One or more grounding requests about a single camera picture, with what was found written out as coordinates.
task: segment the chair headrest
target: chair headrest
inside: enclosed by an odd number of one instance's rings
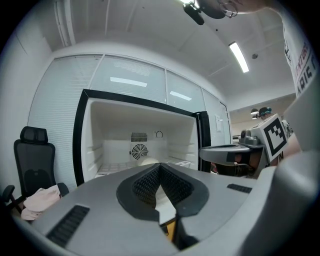
[[[25,126],[21,131],[20,140],[25,143],[47,144],[47,130],[43,128]]]

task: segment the vent grille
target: vent grille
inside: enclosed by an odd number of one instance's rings
[[[139,159],[141,157],[145,157],[148,154],[148,149],[143,144],[137,144],[132,148],[131,154],[135,159]]]
[[[76,205],[50,231],[47,238],[55,244],[65,247],[89,212],[89,208]]]
[[[241,186],[241,185],[237,185],[237,184],[229,184],[228,186],[226,186],[228,189],[232,189],[232,190],[237,190],[243,193],[250,193],[252,190],[252,187],[247,187],[247,186]]]
[[[147,142],[148,135],[146,132],[133,132],[131,133],[131,142]]]

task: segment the refrigerator door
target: refrigerator door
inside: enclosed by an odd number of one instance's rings
[[[211,146],[210,124],[207,111],[196,112],[193,114],[196,118],[198,132],[198,149]],[[211,163],[200,158],[198,160],[198,170],[210,173]]]

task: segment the white wall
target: white wall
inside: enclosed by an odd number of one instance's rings
[[[51,49],[35,13],[13,32],[0,57],[0,191],[14,185],[21,195],[14,142],[28,123],[38,84],[48,68]]]
[[[134,58],[171,70],[203,87],[222,102],[226,102],[222,91],[201,73],[198,63],[164,42],[160,44],[151,38],[138,37],[132,33],[118,31],[109,32],[106,38],[101,37],[101,34],[90,34],[83,36],[82,40],[85,41],[55,51],[53,57],[106,54]]]
[[[230,95],[227,98],[227,107],[229,111],[234,111],[295,93],[293,82],[276,88],[259,88],[242,94]]]
[[[259,124],[261,121],[262,121],[261,118],[257,118],[251,121],[232,123],[231,124],[232,136],[240,135],[242,130],[252,128],[255,125]]]

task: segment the black vent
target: black vent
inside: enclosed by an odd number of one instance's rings
[[[65,247],[89,210],[87,207],[75,205],[46,237],[55,244]]]
[[[247,186],[241,186],[241,185],[237,185],[237,184],[229,184],[228,186],[226,186],[228,189],[232,189],[232,190],[236,190],[236,191],[240,191],[243,193],[250,193],[252,188],[251,187],[247,187]]]
[[[156,192],[160,186],[159,167],[133,183],[134,194],[145,204],[156,208]]]
[[[163,191],[174,207],[192,194],[194,187],[183,178],[165,168],[162,169],[160,175]]]

